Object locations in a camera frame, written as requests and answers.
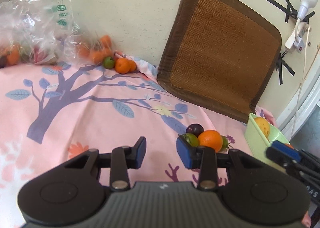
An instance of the gray gripper base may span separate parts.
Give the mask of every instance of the gray gripper base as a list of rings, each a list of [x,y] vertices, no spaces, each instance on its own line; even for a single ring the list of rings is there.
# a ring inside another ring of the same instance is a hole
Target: gray gripper base
[[[24,228],[48,228],[26,224]],[[113,193],[91,218],[68,228],[262,228],[231,214],[211,192],[191,182],[137,182],[133,189]],[[282,228],[303,228],[300,222]]]

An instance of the green basket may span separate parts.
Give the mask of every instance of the green basket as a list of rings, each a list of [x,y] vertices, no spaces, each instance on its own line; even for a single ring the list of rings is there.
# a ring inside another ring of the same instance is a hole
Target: green basket
[[[245,130],[244,137],[247,140],[247,143],[251,149],[252,155],[259,159],[260,161],[278,169],[281,171],[284,171],[282,167],[275,164],[271,160],[266,158],[266,149],[269,147],[273,141],[278,140],[281,143],[287,143],[287,139],[285,136],[281,133],[280,130],[278,130],[275,126],[270,125],[270,135],[269,135],[269,141],[265,137],[265,135],[262,133],[261,129],[257,125],[257,123],[254,121],[254,119],[257,118],[257,116],[253,113],[249,114],[249,120],[247,124],[247,129]]]

